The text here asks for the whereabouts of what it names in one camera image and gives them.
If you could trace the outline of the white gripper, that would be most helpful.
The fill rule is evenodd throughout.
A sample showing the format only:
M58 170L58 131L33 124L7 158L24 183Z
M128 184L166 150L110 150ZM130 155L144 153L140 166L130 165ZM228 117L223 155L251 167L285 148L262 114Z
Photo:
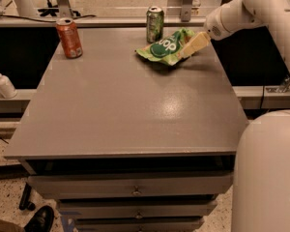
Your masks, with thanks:
M223 25L221 14L222 7L218 7L206 16L204 22L206 32L199 32L188 41L180 51L182 58L188 58L195 52L206 47L210 43L211 38L220 41L232 35Z

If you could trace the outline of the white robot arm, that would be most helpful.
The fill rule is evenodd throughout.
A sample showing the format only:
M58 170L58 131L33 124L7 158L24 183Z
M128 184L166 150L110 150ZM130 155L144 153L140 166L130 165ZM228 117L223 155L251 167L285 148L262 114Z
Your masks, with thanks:
M265 25L290 73L290 0L232 0L207 15L207 35L181 51L189 57L210 39ZM290 110L266 113L242 134L235 160L231 232L290 232Z

